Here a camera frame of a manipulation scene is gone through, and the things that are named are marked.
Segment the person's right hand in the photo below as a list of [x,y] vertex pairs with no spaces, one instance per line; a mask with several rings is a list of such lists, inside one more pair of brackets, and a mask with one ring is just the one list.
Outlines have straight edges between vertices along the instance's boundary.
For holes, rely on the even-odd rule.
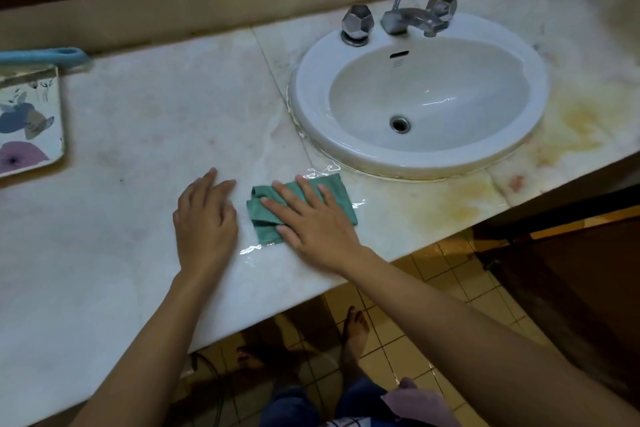
[[355,227],[341,209],[332,210],[310,187],[308,180],[298,175],[295,182],[303,193],[307,211],[296,213],[286,204],[263,197],[262,204],[299,235],[302,245],[291,248],[308,265],[349,278],[363,268],[372,251],[361,245]]

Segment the person's left hand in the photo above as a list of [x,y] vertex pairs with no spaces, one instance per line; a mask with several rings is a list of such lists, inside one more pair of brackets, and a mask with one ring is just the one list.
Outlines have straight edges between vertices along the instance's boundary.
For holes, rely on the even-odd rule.
[[217,173],[207,201],[197,202],[197,182],[202,177],[180,195],[173,225],[181,272],[190,282],[212,288],[220,281],[236,247],[237,239],[225,243],[223,236],[223,207],[233,205],[230,194],[236,180],[218,181]]

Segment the green cleaning cloth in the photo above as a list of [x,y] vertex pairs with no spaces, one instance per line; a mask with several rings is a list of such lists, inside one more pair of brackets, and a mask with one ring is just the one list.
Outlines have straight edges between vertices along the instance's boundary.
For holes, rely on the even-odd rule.
[[[319,191],[319,185],[330,190],[335,201],[344,211],[351,224],[356,226],[358,220],[353,209],[348,192],[342,183],[340,174],[328,174],[326,176],[320,176],[308,180],[310,187],[314,189],[314,192],[323,197]],[[284,240],[281,235],[276,231],[278,225],[282,225],[282,221],[271,213],[262,204],[261,199],[267,197],[273,199],[281,204],[285,204],[282,197],[276,192],[276,190],[269,185],[259,185],[252,188],[251,197],[246,202],[246,208],[252,224],[254,226],[257,239],[261,246],[276,245],[283,243]]]

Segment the person's right forearm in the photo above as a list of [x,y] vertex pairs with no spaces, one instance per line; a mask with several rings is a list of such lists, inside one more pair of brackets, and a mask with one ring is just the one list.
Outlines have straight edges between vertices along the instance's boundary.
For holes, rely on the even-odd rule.
[[640,427],[640,412],[557,353],[358,246],[364,291],[492,427]]

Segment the person's left forearm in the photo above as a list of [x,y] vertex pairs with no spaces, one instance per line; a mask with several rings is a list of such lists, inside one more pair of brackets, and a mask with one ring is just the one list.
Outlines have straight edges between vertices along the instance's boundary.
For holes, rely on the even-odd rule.
[[162,427],[198,319],[221,273],[180,271],[69,427]]

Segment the person's right foot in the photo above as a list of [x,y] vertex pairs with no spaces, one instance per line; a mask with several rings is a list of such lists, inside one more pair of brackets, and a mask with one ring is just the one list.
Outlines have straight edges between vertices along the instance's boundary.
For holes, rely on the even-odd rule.
[[370,327],[364,311],[350,306],[340,339],[339,370],[344,389],[366,376],[359,366],[359,361],[366,348],[369,332]]

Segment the person's foot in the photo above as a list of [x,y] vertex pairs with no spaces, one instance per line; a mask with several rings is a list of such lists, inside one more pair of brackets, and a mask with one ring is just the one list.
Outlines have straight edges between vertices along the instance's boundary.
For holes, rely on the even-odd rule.
[[366,376],[359,366],[359,361],[366,348],[369,332],[370,327],[364,311],[350,306],[340,339],[339,370],[344,389]]
[[260,371],[266,365],[268,351],[259,344],[246,344],[236,349],[237,363],[242,369]]

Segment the person's left foot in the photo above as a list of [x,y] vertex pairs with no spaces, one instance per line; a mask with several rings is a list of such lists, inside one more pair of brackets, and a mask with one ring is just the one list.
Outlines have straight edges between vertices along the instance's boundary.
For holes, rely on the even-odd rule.
[[236,349],[237,363],[242,369],[260,371],[266,365],[268,351],[259,344],[246,344]]

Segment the white oval sink basin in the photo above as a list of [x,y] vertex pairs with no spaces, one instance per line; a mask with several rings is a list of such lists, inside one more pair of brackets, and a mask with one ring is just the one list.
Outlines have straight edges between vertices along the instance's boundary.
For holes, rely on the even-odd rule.
[[[376,27],[363,47],[337,29],[302,57],[287,106],[324,155],[365,174],[438,180],[483,169],[521,147],[550,93],[547,68],[507,28],[462,14],[436,37]],[[404,115],[412,130],[390,128]]]

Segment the faceted chrome tap knob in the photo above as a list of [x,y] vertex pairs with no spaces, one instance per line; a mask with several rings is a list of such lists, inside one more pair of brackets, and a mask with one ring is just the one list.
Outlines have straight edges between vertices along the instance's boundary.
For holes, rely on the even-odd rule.
[[369,36],[374,29],[374,18],[367,5],[354,4],[350,6],[342,19],[341,39],[352,47],[362,47],[369,42]]
[[452,20],[458,8],[458,0],[429,0],[426,10],[444,23]]

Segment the blue jeans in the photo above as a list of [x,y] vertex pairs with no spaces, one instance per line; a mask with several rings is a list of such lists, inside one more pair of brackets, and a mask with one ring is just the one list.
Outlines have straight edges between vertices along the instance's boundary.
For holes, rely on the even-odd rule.
[[263,409],[259,427],[399,427],[400,417],[382,399],[386,393],[370,378],[361,377],[343,389],[335,418],[322,424],[304,388],[284,387]]

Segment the floral printed tray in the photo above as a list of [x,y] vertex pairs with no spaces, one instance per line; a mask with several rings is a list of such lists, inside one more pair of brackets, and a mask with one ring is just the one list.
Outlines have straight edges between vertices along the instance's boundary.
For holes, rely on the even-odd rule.
[[0,179],[64,155],[58,68],[0,66]]

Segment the chrome faucet spout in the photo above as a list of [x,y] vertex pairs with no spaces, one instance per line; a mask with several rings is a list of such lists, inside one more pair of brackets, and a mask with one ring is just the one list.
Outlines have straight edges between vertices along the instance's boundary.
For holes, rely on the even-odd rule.
[[380,20],[382,29],[388,35],[406,34],[411,26],[423,31],[425,37],[435,37],[449,27],[450,22],[444,23],[434,18],[426,8],[401,8],[400,4],[401,0],[394,0],[392,9],[386,11]]

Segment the pink shirt hem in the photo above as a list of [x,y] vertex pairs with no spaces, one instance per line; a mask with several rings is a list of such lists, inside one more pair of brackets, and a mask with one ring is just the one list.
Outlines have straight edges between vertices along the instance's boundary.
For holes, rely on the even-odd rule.
[[433,427],[462,427],[440,393],[421,389],[408,377],[401,379],[398,388],[383,394],[381,400],[402,419]]

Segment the dark wooden door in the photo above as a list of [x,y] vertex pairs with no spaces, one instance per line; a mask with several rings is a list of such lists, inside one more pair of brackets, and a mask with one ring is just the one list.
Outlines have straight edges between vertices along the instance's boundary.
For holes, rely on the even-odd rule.
[[634,205],[640,183],[511,223],[496,216],[473,230],[508,241],[480,252],[480,261],[564,358],[640,408],[640,216],[525,237]]

